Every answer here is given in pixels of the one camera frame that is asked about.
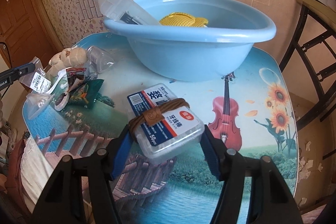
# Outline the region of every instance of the sunflower illustration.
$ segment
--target sunflower illustration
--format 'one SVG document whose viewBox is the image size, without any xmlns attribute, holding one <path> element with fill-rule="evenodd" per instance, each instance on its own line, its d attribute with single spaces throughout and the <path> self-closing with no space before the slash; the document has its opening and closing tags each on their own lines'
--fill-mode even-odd
<svg viewBox="0 0 336 224">
<path fill-rule="evenodd" d="M 286 105 L 288 102 L 288 94 L 284 88 L 279 85 L 271 85 L 269 87 L 268 96 L 273 100 L 276 104 Z"/>
<path fill-rule="evenodd" d="M 280 130 L 286 131 L 289 123 L 289 116 L 286 114 L 286 111 L 282 108 L 275 108 L 272 111 L 272 116 L 269 119 L 272 128 L 276 128 L 275 132 L 278 134 Z"/>
<path fill-rule="evenodd" d="M 266 108 L 273 109 L 274 101 L 270 97 L 266 98 L 265 106 L 266 106 Z"/>
</svg>

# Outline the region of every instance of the light blue plastic basin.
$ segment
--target light blue plastic basin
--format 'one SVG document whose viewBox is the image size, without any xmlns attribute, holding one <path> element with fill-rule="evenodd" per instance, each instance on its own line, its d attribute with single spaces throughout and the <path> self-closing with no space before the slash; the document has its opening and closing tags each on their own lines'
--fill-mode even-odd
<svg viewBox="0 0 336 224">
<path fill-rule="evenodd" d="M 150 70 L 176 80 L 206 81 L 237 69 L 253 43 L 272 39 L 274 22 L 235 0 L 135 0 L 157 20 L 173 12 L 209 20 L 208 28 L 144 26 L 105 18 L 106 28 L 127 37 Z"/>
</svg>

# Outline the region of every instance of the yellow sponge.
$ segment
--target yellow sponge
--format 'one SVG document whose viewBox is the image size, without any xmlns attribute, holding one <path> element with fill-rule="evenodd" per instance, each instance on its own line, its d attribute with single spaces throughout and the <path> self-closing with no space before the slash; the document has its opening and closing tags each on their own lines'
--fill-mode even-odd
<svg viewBox="0 0 336 224">
<path fill-rule="evenodd" d="M 160 20 L 165 26 L 184 26 L 184 27 L 204 27 L 208 24 L 208 20 L 203 17 L 195 18 L 187 13 L 171 13 Z"/>
</svg>

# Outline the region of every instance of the clear plastic container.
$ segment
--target clear plastic container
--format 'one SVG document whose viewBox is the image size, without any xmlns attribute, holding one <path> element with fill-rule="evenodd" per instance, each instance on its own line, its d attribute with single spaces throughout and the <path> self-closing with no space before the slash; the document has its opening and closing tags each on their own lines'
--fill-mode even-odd
<svg viewBox="0 0 336 224">
<path fill-rule="evenodd" d="M 133 0 L 98 0 L 100 12 L 120 23 L 136 25 L 161 25 Z"/>
<path fill-rule="evenodd" d="M 177 98 L 164 84 L 158 84 L 127 97 L 129 119 L 147 109 Z M 152 164 L 162 163 L 177 156 L 191 145 L 200 142 L 203 122 L 187 107 L 162 114 L 165 119 L 152 127 L 143 123 L 135 136 L 143 154 Z"/>
<path fill-rule="evenodd" d="M 107 71 L 114 64 L 112 55 L 97 46 L 88 48 L 86 54 L 90 64 L 97 73 Z"/>
</svg>

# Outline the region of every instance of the table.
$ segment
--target table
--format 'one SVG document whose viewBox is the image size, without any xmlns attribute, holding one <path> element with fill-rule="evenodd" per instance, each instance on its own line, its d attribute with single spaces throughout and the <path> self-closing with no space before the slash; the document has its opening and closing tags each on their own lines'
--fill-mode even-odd
<svg viewBox="0 0 336 224">
<path fill-rule="evenodd" d="M 86 156 L 118 136 L 128 121 L 123 107 L 126 96 L 163 83 L 183 97 L 205 123 L 215 122 L 214 108 L 223 107 L 224 86 L 239 108 L 235 119 L 239 138 L 227 136 L 228 147 L 240 148 L 242 155 L 272 156 L 292 193 L 297 179 L 297 133 L 292 105 L 275 60 L 252 48 L 244 63 L 224 79 L 190 83 L 160 76 L 135 56 L 127 39 L 110 33 L 92 34 L 78 44 L 102 47 L 116 63 L 98 77 L 104 79 L 101 96 L 92 110 L 67 105 L 62 112 L 52 106 L 34 120 L 23 117 L 31 135 L 51 165 L 65 154 Z M 200 145 L 160 165 L 151 165 L 132 147 L 127 165 L 113 195 L 123 223 L 209 223 L 216 208 L 222 183 L 211 175 Z M 238 223 L 245 223 L 249 205 L 250 179 L 246 178 Z"/>
</svg>

